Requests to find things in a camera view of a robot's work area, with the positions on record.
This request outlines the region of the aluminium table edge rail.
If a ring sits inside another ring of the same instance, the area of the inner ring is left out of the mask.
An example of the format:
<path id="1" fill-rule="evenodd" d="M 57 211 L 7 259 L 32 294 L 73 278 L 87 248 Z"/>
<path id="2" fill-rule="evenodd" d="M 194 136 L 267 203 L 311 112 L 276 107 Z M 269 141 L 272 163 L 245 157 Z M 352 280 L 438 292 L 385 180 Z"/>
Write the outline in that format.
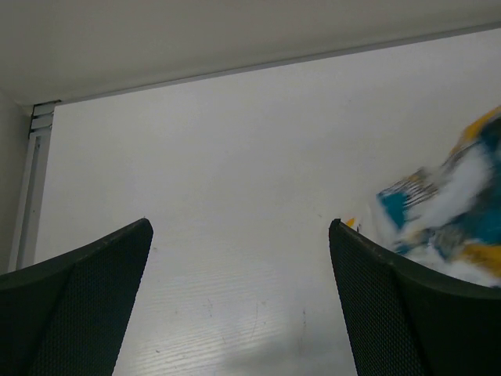
<path id="1" fill-rule="evenodd" d="M 59 101 L 57 100 L 39 103 L 32 108 L 27 156 L 9 256 L 9 272 L 35 264 L 52 124 L 58 105 Z"/>

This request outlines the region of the colourful printed shorts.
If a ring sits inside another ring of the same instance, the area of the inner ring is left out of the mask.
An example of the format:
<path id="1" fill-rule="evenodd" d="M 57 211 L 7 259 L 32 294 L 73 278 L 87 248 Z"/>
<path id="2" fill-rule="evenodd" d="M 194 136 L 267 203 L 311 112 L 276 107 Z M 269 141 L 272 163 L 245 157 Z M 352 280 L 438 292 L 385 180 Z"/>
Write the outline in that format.
<path id="1" fill-rule="evenodd" d="M 500 109 L 467 126 L 439 166 L 378 192 L 345 224 L 449 277 L 500 286 Z"/>

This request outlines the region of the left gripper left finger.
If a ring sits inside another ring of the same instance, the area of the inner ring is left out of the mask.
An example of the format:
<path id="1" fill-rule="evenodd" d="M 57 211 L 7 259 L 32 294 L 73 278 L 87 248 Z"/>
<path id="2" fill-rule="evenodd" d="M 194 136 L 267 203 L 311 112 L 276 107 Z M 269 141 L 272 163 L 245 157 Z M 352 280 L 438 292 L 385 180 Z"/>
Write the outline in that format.
<path id="1" fill-rule="evenodd" d="M 111 375 L 153 239 L 148 219 L 1 276 L 3 375 Z"/>

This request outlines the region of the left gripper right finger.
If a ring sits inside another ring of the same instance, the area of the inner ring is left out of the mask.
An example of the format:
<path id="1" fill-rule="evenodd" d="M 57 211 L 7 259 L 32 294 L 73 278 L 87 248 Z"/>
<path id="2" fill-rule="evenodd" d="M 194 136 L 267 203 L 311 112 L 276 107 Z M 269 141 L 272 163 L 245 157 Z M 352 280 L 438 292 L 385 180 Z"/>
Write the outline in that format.
<path id="1" fill-rule="evenodd" d="M 359 375 L 498 375 L 500 290 L 382 248 L 335 219 L 330 256 Z"/>

